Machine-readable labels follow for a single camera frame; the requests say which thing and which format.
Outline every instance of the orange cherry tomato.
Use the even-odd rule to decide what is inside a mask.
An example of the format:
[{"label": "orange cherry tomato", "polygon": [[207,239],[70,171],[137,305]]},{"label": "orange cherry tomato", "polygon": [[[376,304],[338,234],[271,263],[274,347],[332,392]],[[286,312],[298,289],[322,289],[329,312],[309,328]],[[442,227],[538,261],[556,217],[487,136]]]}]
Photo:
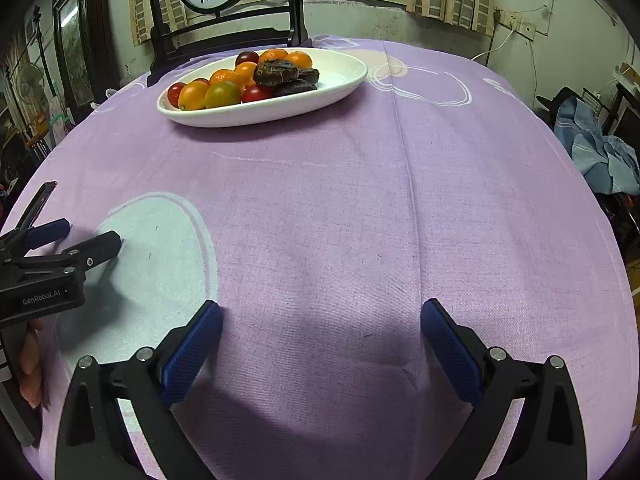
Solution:
[{"label": "orange cherry tomato", "polygon": [[242,77],[242,84],[246,85],[249,80],[254,78],[254,70],[257,66],[257,63],[245,61],[244,63],[240,63],[238,66],[236,66],[234,72]]},{"label": "orange cherry tomato", "polygon": [[313,66],[313,61],[309,57],[309,54],[305,52],[291,52],[285,60],[292,62],[298,68],[311,68]]},{"label": "orange cherry tomato", "polygon": [[270,48],[269,50],[265,50],[262,54],[260,54],[258,62],[263,63],[265,61],[272,61],[274,59],[285,59],[287,55],[287,51],[283,48]]},{"label": "orange cherry tomato", "polygon": [[178,97],[180,97],[180,90],[185,86],[185,83],[174,83],[166,91],[166,98],[169,99],[169,103],[172,107],[178,107]]},{"label": "orange cherry tomato", "polygon": [[244,78],[233,70],[229,70],[228,68],[221,68],[220,70],[216,70],[209,79],[209,83],[213,85],[213,83],[217,81],[231,81],[238,85],[238,87],[242,90],[244,87]]},{"label": "orange cherry tomato", "polygon": [[178,96],[178,108],[183,111],[202,110],[209,83],[196,79],[185,85]]}]

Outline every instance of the blue cloth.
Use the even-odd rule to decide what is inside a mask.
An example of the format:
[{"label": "blue cloth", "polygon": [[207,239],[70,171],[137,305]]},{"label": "blue cloth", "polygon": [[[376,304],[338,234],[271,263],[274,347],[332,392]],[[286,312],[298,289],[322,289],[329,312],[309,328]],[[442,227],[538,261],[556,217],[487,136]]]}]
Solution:
[{"label": "blue cloth", "polygon": [[615,136],[603,136],[593,111],[575,97],[562,103],[554,128],[594,193],[640,194],[636,150]]}]

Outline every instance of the purple tablecloth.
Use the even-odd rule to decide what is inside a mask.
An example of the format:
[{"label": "purple tablecloth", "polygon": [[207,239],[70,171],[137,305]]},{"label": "purple tablecloth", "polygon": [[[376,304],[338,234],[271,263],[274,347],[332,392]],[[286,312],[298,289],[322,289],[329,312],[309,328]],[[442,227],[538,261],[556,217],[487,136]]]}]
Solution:
[{"label": "purple tablecloth", "polygon": [[204,130],[156,111],[199,60],[110,98],[33,177],[8,226],[57,180],[40,222],[72,222],[58,249],[111,228],[124,244],[90,272],[87,304],[48,320],[44,436],[28,457],[52,478],[78,356],[127,358],[212,298],[225,308],[217,365],[174,413],[218,478],[423,480],[470,411],[420,337],[435,296],[488,346],[565,358],[599,478],[631,428],[638,334],[612,231],[577,168],[478,63],[316,45],[364,60],[368,81],[304,116]]}]

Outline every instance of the metal screw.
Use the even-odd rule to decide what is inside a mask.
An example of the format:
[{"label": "metal screw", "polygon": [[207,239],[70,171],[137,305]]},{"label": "metal screw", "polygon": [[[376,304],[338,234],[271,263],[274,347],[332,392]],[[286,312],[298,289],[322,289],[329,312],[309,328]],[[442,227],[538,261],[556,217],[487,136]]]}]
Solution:
[{"label": "metal screw", "polygon": [[143,346],[136,352],[136,359],[138,361],[149,361],[154,354],[154,349],[148,346]]},{"label": "metal screw", "polygon": [[92,364],[94,364],[94,358],[91,357],[90,355],[85,355],[84,357],[81,357],[78,361],[78,366],[82,368],[82,370],[86,370]]},{"label": "metal screw", "polygon": [[549,364],[552,365],[552,367],[555,368],[556,370],[559,370],[564,366],[564,361],[562,360],[561,357],[558,357],[557,355],[553,355],[551,356],[551,359],[549,359]]},{"label": "metal screw", "polygon": [[507,358],[507,352],[505,352],[499,346],[494,346],[493,348],[491,348],[489,350],[489,355],[491,356],[491,359],[495,361],[504,361]]}]

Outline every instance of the yellow tomato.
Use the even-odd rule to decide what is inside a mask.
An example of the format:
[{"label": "yellow tomato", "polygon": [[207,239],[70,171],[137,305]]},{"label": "yellow tomato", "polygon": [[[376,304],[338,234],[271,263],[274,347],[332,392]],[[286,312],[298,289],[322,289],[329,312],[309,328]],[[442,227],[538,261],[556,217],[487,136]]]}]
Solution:
[{"label": "yellow tomato", "polygon": [[244,86],[244,79],[238,72],[234,72],[233,70],[229,70],[228,68],[221,68],[220,70],[216,70],[209,79],[209,83],[213,85],[213,83],[218,81],[231,81],[232,83],[237,84],[239,87]]},{"label": "yellow tomato", "polygon": [[274,59],[285,59],[287,57],[287,51],[283,48],[270,48],[260,54],[258,63],[264,63],[265,61],[273,61]]},{"label": "yellow tomato", "polygon": [[196,79],[185,85],[180,90],[178,96],[178,108],[183,111],[202,110],[204,106],[204,96],[209,90],[209,84]]},{"label": "yellow tomato", "polygon": [[257,63],[254,63],[252,61],[245,61],[244,63],[240,63],[238,66],[236,66],[234,72],[242,77],[242,84],[249,86],[249,81],[252,81],[254,79],[254,70],[257,66]]},{"label": "yellow tomato", "polygon": [[306,52],[292,52],[286,58],[287,61],[292,62],[298,68],[311,68],[313,61]]}]

